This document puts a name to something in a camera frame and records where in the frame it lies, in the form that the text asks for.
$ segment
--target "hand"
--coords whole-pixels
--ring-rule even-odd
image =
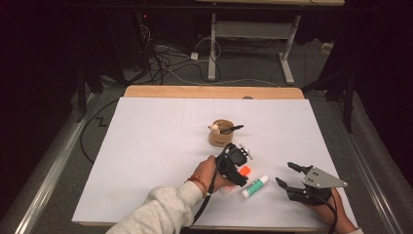
[[[330,199],[328,199],[328,203],[331,205],[331,207],[334,208],[335,207],[334,199],[335,199],[335,204],[337,206],[337,223],[335,227],[336,233],[348,233],[348,232],[355,231],[356,227],[347,217],[346,212],[344,211],[343,201],[341,200],[341,196],[338,193],[337,189],[331,188],[331,193],[332,193],[332,196],[330,197]],[[311,210],[315,211],[317,214],[319,214],[319,216],[321,217],[321,220],[325,224],[327,225],[333,224],[334,214],[331,211],[331,209],[328,208],[326,205],[320,205],[320,206],[312,206],[312,205],[307,205],[307,204],[305,205]]]
[[[200,180],[206,185],[206,189],[209,189],[210,183],[212,181],[213,174],[215,172],[216,164],[215,164],[215,156],[209,156],[206,160],[200,163],[198,167],[194,171],[194,176],[198,176]],[[207,192],[204,191],[204,187],[197,181],[195,184],[200,187],[203,193]],[[233,186],[235,185],[231,182],[228,178],[222,176],[220,173],[216,175],[215,184],[213,187],[213,192],[216,192],[219,188],[224,186]]]

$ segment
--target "desk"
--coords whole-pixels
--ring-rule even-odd
[[[273,5],[317,5],[317,6],[343,6],[344,0],[198,0],[202,2],[217,3],[239,3],[239,4],[273,4]],[[285,81],[288,85],[294,84],[291,69],[288,64],[288,55],[294,42],[298,23],[301,16],[295,16],[292,23],[268,23],[268,22],[245,22],[245,21],[219,21],[216,14],[212,14],[210,33],[210,53],[208,62],[208,80],[215,80],[216,64],[216,37],[249,37],[264,39],[286,39],[285,50],[279,53],[279,59]]]
[[[194,228],[324,230],[317,215],[290,202],[275,181],[278,176],[300,186],[304,175],[289,169],[290,161],[338,176],[311,105],[295,88],[128,87],[72,221],[111,225],[138,208],[155,186],[182,184],[199,162],[222,150],[207,142],[207,125],[219,118],[245,125],[233,142],[255,156],[247,163],[248,183],[264,174],[270,182],[247,200],[239,187],[226,196],[215,193]],[[344,190],[339,191],[356,223]]]

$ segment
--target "white sleeve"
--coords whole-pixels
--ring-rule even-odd
[[[192,209],[203,200],[201,189],[191,181],[179,188],[157,187],[143,205],[107,231],[119,233],[176,233],[194,221]]]

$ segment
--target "wooden edge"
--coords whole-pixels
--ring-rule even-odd
[[[129,86],[124,97],[304,99],[298,88],[215,86]]]
[[[111,227],[114,222],[76,222],[83,226]],[[193,230],[220,230],[220,231],[273,231],[273,232],[326,232],[325,228],[310,227],[240,227],[240,226],[203,226],[193,225]]]
[[[197,2],[341,7],[344,0],[196,0]]]

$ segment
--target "small wooden bowl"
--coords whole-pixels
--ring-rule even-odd
[[[225,131],[225,130],[228,130],[234,127],[234,124],[231,121],[224,120],[224,119],[215,120],[213,121],[212,125],[213,124],[217,124],[220,131]],[[213,146],[225,147],[225,145],[227,145],[228,143],[231,143],[233,136],[234,136],[234,131],[226,132],[226,134],[221,134],[221,133],[214,134],[213,132],[210,132],[208,140],[209,140],[209,143],[212,144]]]

